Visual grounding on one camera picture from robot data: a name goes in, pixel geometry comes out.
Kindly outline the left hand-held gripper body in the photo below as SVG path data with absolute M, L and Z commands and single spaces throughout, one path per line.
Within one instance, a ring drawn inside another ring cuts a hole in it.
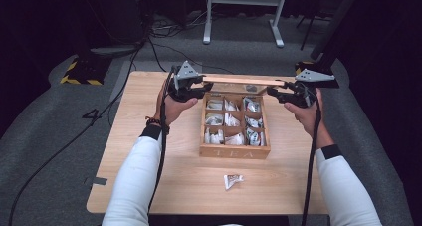
M 203 77 L 193 69 L 188 61 L 185 61 L 181 66 L 174 68 L 174 75 L 168 87 L 170 96 L 178 102 L 185 103 L 189 99 L 195 98 L 195 90 L 193 84 L 200 84 Z

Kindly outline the person's right hand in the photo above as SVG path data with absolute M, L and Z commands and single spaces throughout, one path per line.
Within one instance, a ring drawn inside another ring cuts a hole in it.
M 314 129 L 317 119 L 317 104 L 313 103 L 311 107 L 306 109 L 297 107 L 292 103 L 284 103 L 284 107 L 295 116 L 295 119 L 303 126 L 305 132 L 311 137 L 314 137 Z M 328 139 L 328 137 L 329 133 L 323 123 L 323 120 L 321 120 L 317 130 L 317 138 Z

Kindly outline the wooden tea box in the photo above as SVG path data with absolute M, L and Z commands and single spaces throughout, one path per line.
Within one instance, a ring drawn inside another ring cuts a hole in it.
M 245 145 L 223 145 L 223 144 L 206 144 L 204 142 L 204 115 L 206 101 L 210 98 L 218 97 L 249 97 L 258 98 L 261 101 L 264 115 L 264 126 L 265 126 L 265 146 L 245 146 Z M 201 134 L 200 134 L 200 149 L 199 154 L 204 157 L 220 157 L 220 158 L 242 158 L 242 159 L 265 159 L 271 151 L 271 145 L 268 134 L 267 120 L 265 114 L 264 100 L 261 96 L 247 96 L 241 94 L 206 94 L 204 97 L 204 104 L 202 107 L 202 118 L 201 118 Z

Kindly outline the person's left hand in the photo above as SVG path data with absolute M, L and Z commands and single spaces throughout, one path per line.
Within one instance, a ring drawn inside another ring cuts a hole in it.
M 156 111 L 153 117 L 155 119 L 159 119 L 160 122 L 165 122 L 167 126 L 170 126 L 180 117 L 183 111 L 195 106 L 198 103 L 198 100 L 196 98 L 192 98 L 185 103 L 181 103 L 175 101 L 171 96 L 167 96 L 163 99 L 164 88 L 165 85 L 162 85 L 162 88 L 157 96 Z M 162 103 L 165 103 L 165 120 L 162 120 L 162 116 L 160 115 Z

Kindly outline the black tripod legs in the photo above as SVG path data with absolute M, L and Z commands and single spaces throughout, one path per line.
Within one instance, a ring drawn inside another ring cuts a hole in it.
M 304 22 L 305 19 L 309 19 L 309 23 L 308 23 L 308 26 L 307 26 L 307 29 L 306 29 L 306 32 L 305 32 L 305 36 L 304 36 L 302 43 L 301 43 L 301 47 L 300 47 L 301 51 L 305 47 L 308 36 L 309 36 L 311 29 L 313 27 L 314 21 L 330 22 L 332 18 L 333 18 L 332 15 L 328 15 L 328 14 L 315 15 L 315 16 L 311 16 L 311 17 L 307 17 L 307 16 L 304 15 L 301 18 L 301 20 L 299 21 L 299 23 L 296 26 L 297 29 L 299 29 L 299 27 L 301 26 L 301 24 Z

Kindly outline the wooden glass-window box lid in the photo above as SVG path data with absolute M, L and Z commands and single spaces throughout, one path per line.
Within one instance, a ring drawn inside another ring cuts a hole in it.
M 281 87 L 285 83 L 285 81 L 278 81 L 273 79 L 257 79 L 255 77 L 216 77 L 207 75 L 203 78 L 203 85 L 207 83 L 213 83 L 211 91 L 214 93 L 261 96 L 267 92 L 267 87 Z M 247 85 L 256 86 L 257 92 L 247 92 Z

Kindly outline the black slanted stand column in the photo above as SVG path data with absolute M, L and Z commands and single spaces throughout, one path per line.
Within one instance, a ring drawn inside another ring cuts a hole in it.
M 331 15 L 331 20 L 321 40 L 315 45 L 311 58 L 317 60 L 320 55 L 327 52 L 329 42 L 333 40 L 335 31 L 349 11 L 355 0 L 322 0 L 322 10 Z

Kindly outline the grey tape strip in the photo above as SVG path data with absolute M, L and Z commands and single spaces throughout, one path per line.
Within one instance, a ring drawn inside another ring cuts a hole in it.
M 93 186 L 93 185 L 101 185 L 104 186 L 107 183 L 106 178 L 101 177 L 87 177 L 84 181 L 84 185 L 86 186 Z

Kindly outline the single tea packet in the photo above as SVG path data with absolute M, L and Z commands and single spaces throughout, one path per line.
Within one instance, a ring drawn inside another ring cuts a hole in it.
M 241 174 L 224 175 L 223 178 L 226 190 L 229 190 L 236 183 L 244 181 L 244 176 Z

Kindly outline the group of white tea bags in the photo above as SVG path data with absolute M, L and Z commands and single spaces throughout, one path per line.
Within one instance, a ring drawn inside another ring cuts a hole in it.
M 204 115 L 206 144 L 265 146 L 261 101 L 249 97 L 218 97 L 206 101 Z

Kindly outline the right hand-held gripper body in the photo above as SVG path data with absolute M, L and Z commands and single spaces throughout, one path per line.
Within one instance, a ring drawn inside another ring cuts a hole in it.
M 303 108 L 310 107 L 317 100 L 316 88 L 313 84 L 295 81 L 294 92 L 305 101 Z

